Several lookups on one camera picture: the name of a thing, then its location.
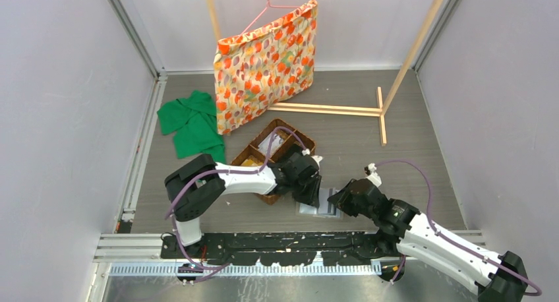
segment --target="clothes hanger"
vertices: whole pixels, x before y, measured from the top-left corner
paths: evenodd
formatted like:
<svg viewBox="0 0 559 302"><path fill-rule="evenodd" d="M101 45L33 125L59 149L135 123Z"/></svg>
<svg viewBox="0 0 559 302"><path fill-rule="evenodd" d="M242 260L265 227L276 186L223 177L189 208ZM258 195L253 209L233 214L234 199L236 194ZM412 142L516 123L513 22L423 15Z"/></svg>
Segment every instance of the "clothes hanger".
<svg viewBox="0 0 559 302"><path fill-rule="evenodd" d="M270 0L266 0L266 6L264 7L264 9L262 10L262 12L260 12L260 14L254 19L254 21L252 21L247 28L245 28L245 30L243 30L243 32L240 35L243 35L244 33L247 32L247 30L249 30L249 28L254 25L254 23L264 14L264 12L266 12L267 9L272 8L272 9L297 9L299 7L291 7L289 5L272 5L270 3Z"/></svg>

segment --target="wooden stand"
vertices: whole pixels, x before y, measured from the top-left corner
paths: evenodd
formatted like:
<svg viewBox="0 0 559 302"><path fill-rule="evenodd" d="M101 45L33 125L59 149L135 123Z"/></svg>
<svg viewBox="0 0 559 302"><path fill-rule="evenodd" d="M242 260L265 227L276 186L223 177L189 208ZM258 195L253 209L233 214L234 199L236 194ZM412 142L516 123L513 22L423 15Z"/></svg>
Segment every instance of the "wooden stand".
<svg viewBox="0 0 559 302"><path fill-rule="evenodd" d="M221 38L220 34L220 27L218 24L218 18L216 16L216 10L214 8L213 0L206 0L208 3L208 10L210 12L210 18L212 19L212 26L214 27L214 34L216 35L216 39L219 40ZM412 61L415 59L419 48L421 47L425 36L429 32L431 28L431 24L433 23L437 12L439 11L440 7L444 0L433 0L427 16L421 25L421 29L419 33L417 33L417 37L413 42L413 45L409 49L407 56L401 66L400 70L398 71L398 75L388 92L388 96L386 97L386 101L383 104L382 100L382 93L380 91L380 87L376 89L376 98L378 102L377 107L353 107L353 106L322 106L318 104L299 104L299 103L276 103L270 106L268 109L273 111L290 111L290 112L305 112L305 113L325 113L325 114L339 114L339 115L358 115L358 116L367 116L367 117L378 117L378 122L380 125L380 144L385 146L388 142L386 139L386 126L384 124L384 116L400 87L400 84L411 66Z"/></svg>

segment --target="small box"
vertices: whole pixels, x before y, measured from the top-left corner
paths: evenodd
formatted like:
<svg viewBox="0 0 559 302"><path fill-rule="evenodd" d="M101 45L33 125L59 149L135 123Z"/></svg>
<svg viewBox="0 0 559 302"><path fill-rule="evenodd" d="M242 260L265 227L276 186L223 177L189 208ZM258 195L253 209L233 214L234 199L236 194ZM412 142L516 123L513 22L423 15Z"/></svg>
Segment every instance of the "small box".
<svg viewBox="0 0 559 302"><path fill-rule="evenodd" d="M307 135L298 131L295 127L287 124L282 119L274 119L266 126L266 128L258 134L250 142L250 144L231 162L232 166L261 166L266 159L266 151L268 149L270 135L272 131L278 127L282 126L287 129L292 130L301 139L305 147L310 150L310 154L314 155L314 149L316 148L315 142L310 139ZM294 145L299 145L297 139L290 133L279 130L276 133L279 138L275 138L272 143L272 157L270 157L270 162L277 162L282 159L282 157L289 151L289 149ZM257 197L262 199L266 204L272 205L280 199L280 195L258 195Z"/></svg>

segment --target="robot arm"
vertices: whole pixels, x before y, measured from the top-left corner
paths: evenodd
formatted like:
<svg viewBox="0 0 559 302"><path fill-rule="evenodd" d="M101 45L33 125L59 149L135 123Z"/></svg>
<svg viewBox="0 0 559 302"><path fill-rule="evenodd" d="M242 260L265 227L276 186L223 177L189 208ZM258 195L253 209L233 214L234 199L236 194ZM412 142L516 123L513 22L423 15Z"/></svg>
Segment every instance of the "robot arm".
<svg viewBox="0 0 559 302"><path fill-rule="evenodd" d="M417 208L402 200L388 199L378 190L380 178L374 165L365 168L367 177L351 180L328 201L351 216L370 218L380 229L383 241L395 245L399 253L415 257L449 275L469 291L478 301L520 301L527 284L487 263L491 259L514 272L526 276L520 257L507 252L498 253L476 246L435 224L438 232L452 241L486 257L484 260L457 248L436 235L428 218Z"/></svg>
<svg viewBox="0 0 559 302"><path fill-rule="evenodd" d="M165 179L169 200L176 203L174 215L182 245L186 247L200 241L202 233L199 217L220 195L291 193L299 202L318 206L321 180L318 171L321 159L310 156L308 151L296 152L282 162L260 168L215 163L207 154L195 158ZM328 202L347 215L360 214L371 219L379 227L376 233L377 245L386 248L387 253L393 253L395 249L403 255L415 257L433 266L477 294L478 301L521 301L527 284L488 263L490 259L527 278L520 257L509 251L500 256L437 224L432 226L427 216L414 206L402 200L389 199L381 193L378 189L381 180L375 169L374 164L370 164L365 168L365 178L350 180ZM179 192L194 177L200 177L200 180L191 185L176 202ZM452 245L439 233L484 259Z"/></svg>
<svg viewBox="0 0 559 302"><path fill-rule="evenodd" d="M174 207L177 229L183 246L202 238L200 216L221 195L258 193L285 195L305 204L318 206L322 177L318 174L320 156L296 152L284 162L258 167L237 167L216 163L201 154L165 179L169 200L173 202L185 185L197 175L208 173L192 185Z"/></svg>

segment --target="wooden base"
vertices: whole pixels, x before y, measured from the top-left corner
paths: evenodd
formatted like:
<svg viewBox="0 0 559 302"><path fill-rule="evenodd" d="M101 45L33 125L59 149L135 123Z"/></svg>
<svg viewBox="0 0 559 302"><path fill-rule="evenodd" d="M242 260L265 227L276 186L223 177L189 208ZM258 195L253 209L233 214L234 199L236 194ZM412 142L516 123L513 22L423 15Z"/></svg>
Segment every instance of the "wooden base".
<svg viewBox="0 0 559 302"><path fill-rule="evenodd" d="M302 103L276 103L268 109L271 111L303 112L303 113L322 113L338 115L357 115L367 117L378 117L380 126L380 144L385 146L386 127L384 125L384 114L382 113L382 91L380 87L376 89L376 99L378 107L356 107L356 106L323 106L319 104Z"/></svg>

